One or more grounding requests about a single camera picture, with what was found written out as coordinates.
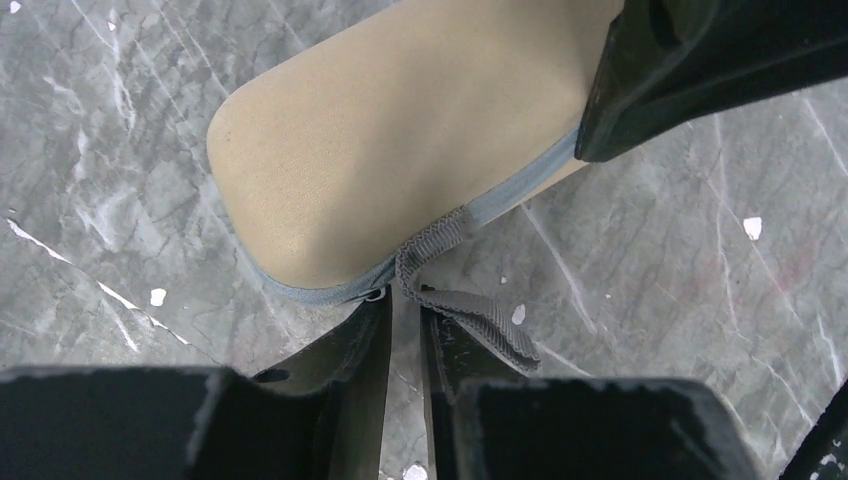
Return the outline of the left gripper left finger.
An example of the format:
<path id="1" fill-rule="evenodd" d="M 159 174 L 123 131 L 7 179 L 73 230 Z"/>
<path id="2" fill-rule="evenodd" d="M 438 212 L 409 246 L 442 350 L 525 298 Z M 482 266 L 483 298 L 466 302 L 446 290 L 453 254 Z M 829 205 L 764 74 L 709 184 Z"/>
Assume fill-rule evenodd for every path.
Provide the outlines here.
<path id="1" fill-rule="evenodd" d="M 392 294 L 254 376 L 212 366 L 1 374 L 5 479 L 373 479 Z"/>

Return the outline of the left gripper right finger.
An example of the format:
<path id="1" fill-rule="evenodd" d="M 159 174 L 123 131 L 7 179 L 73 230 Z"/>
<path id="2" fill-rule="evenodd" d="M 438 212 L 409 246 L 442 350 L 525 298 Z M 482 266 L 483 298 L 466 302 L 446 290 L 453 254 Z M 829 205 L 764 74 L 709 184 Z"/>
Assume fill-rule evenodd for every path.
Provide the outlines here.
<path id="1" fill-rule="evenodd" d="M 754 479 L 714 392 L 684 378 L 529 378 L 420 312 L 435 479 Z"/>

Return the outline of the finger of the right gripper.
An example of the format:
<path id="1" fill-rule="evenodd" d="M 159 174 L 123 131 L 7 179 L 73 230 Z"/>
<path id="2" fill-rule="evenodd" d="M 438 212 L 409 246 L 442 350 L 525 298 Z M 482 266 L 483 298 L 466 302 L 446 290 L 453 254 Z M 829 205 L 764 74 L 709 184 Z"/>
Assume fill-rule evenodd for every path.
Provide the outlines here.
<path id="1" fill-rule="evenodd" d="M 807 434 L 779 480 L 847 480 L 847 382 Z"/>
<path id="2" fill-rule="evenodd" d="M 846 75 L 844 1 L 627 1 L 575 156 L 606 162 L 689 120 Z"/>

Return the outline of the beige umbrella pouch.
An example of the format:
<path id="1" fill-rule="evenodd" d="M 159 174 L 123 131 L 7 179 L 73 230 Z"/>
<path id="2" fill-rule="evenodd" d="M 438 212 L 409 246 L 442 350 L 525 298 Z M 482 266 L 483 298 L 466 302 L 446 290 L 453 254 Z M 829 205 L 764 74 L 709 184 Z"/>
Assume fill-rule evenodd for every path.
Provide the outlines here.
<path id="1" fill-rule="evenodd" d="M 401 1 L 234 91 L 207 155 L 241 243 L 302 304 L 396 281 L 519 372 L 533 341 L 423 267 L 582 167 L 580 119 L 619 1 Z"/>

